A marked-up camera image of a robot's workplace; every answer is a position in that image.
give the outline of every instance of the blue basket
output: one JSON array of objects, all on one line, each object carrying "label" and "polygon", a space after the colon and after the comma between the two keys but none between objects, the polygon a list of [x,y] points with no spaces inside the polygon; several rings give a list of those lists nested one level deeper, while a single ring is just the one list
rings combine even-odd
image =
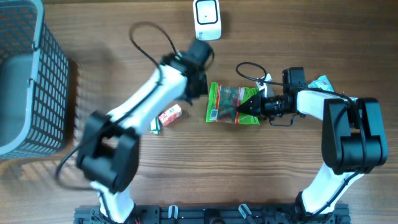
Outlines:
[{"label": "blue basket", "polygon": [[0,0],[0,159],[63,147],[69,66],[40,0]]}]

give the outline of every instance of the snack bag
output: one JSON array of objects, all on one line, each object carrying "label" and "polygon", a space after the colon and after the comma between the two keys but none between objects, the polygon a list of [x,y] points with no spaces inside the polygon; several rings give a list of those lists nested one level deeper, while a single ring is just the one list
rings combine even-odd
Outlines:
[{"label": "snack bag", "polygon": [[211,83],[206,122],[260,124],[257,117],[236,111],[240,104],[256,95],[258,91],[257,88],[230,87]]}]

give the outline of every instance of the light blue packet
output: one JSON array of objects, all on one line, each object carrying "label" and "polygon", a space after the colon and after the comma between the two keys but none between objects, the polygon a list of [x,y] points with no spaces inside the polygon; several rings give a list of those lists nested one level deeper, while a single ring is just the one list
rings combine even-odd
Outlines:
[{"label": "light blue packet", "polygon": [[326,75],[322,75],[321,77],[318,78],[318,80],[312,81],[308,87],[310,88],[321,88],[322,90],[326,91],[332,91],[334,92],[335,90],[331,86],[328,77]]}]

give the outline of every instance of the green package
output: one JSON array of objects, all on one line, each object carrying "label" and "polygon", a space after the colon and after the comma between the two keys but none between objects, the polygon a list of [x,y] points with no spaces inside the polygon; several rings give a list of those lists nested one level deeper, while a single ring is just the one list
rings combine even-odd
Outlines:
[{"label": "green package", "polygon": [[257,88],[231,87],[211,83],[206,122],[232,124],[260,124],[255,116],[242,114],[236,108],[258,93]]}]

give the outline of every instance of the wooden tabletop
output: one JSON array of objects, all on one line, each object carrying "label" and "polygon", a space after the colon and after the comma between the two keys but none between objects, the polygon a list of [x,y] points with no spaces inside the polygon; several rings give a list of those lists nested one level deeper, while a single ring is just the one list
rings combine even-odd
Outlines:
[{"label": "wooden tabletop", "polygon": [[[349,204],[353,223],[397,223],[398,3],[258,0],[220,5],[223,33],[210,41],[216,58],[209,84],[254,87],[234,71],[239,62],[250,61],[263,65],[277,82],[283,69],[304,67],[309,82],[327,75],[337,92],[380,101],[388,160],[355,182],[340,202]],[[62,49],[76,62],[77,138],[88,114],[119,105],[153,72],[129,41],[133,22],[158,23],[180,50],[187,49],[195,33],[191,1],[51,4],[45,13]],[[136,38],[157,60],[171,51],[155,30],[141,29]],[[243,71],[262,75],[255,68]],[[289,203],[311,183],[323,162],[320,121],[297,118],[291,128],[267,122],[205,123],[206,104],[205,96],[193,106],[180,102],[181,118],[161,135],[142,138],[140,167],[131,184],[137,204]],[[94,193],[63,190],[52,180],[55,165],[72,147],[70,141],[59,155],[0,162],[0,223],[71,223],[74,208],[98,204]],[[70,161],[63,178],[86,184],[73,165]]]}]

